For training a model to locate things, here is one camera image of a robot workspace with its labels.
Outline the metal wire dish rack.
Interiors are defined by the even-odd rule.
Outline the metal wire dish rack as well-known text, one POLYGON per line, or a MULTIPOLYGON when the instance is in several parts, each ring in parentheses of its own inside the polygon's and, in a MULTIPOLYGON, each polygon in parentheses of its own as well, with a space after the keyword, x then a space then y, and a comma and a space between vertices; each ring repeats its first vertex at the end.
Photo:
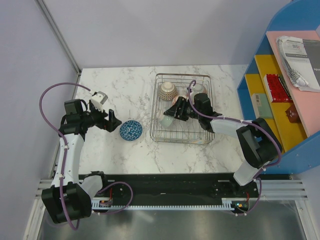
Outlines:
POLYGON ((206 144, 215 135, 211 78, 201 74, 158 73, 155 77, 150 137, 157 142, 206 144))

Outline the blue triangle pattern bowl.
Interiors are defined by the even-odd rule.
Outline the blue triangle pattern bowl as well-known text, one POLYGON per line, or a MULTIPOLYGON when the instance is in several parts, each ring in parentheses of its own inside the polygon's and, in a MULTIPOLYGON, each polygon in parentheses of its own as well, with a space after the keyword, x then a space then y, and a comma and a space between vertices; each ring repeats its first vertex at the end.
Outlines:
POLYGON ((125 141, 135 141, 143 133, 142 125, 136 120, 128 120, 119 129, 119 134, 125 141))

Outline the leaf pattern bowl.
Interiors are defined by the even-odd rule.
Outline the leaf pattern bowl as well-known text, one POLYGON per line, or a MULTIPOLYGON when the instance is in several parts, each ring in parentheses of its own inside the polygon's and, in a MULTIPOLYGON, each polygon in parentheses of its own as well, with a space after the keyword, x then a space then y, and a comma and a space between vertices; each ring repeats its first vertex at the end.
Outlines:
POLYGON ((191 93, 194 93, 194 94, 200 94, 200 93, 207 94, 207 89, 205 88, 205 86, 203 84, 196 83, 195 85, 191 86, 191 93))

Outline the pale green ribbed bowl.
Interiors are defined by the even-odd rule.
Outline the pale green ribbed bowl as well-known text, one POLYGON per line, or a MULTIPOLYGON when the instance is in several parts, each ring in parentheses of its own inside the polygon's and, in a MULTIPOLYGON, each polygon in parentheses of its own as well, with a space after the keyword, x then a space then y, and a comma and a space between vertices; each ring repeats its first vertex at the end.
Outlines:
POLYGON ((156 113, 156 119, 162 127, 168 128, 173 123, 174 118, 170 115, 164 115, 165 111, 165 109, 160 109, 156 113))

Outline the brown square pattern bowl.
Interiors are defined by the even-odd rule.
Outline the brown square pattern bowl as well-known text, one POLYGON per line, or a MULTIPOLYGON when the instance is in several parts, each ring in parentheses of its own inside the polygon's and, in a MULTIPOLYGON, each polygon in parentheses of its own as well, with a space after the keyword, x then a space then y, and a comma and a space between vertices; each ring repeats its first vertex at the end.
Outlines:
POLYGON ((163 82, 158 87, 158 97, 164 101, 171 101, 178 96, 178 90, 172 82, 163 82))

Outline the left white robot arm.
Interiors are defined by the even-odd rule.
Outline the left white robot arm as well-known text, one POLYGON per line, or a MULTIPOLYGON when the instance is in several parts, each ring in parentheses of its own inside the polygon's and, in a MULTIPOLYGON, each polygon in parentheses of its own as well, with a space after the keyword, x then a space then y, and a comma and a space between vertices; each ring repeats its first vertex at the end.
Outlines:
POLYGON ((93 171, 79 180, 80 156, 89 128, 113 132, 121 121, 112 109, 105 111, 106 97, 91 97, 89 102, 73 99, 64 103, 65 115, 60 122, 60 153, 50 188, 44 189, 41 199, 55 224, 88 218, 92 199, 106 196, 110 185, 102 171, 93 171))

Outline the orange floral bowl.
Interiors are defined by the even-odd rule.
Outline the orange floral bowl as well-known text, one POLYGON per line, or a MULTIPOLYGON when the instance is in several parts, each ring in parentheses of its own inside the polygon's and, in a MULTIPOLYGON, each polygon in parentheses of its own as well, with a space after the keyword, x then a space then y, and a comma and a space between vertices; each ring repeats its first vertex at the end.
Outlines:
POLYGON ((188 99, 188 97, 186 95, 177 95, 176 97, 173 98, 172 100, 172 106, 174 106, 176 104, 176 102, 178 101, 179 97, 182 97, 184 99, 188 99))

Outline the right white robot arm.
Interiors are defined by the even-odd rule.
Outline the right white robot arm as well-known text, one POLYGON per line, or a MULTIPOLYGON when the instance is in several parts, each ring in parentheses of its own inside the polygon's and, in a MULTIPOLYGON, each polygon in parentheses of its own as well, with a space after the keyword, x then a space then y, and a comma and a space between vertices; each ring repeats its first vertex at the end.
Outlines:
POLYGON ((213 110, 211 100, 205 93, 196 94, 193 101, 178 97, 162 115, 184 122, 190 118, 196 119, 201 128, 209 133, 238 139, 245 161, 233 174, 235 181, 229 184, 229 191, 235 197, 242 196, 247 191, 247 184, 282 155, 282 146, 265 119, 248 121, 223 117, 213 110))

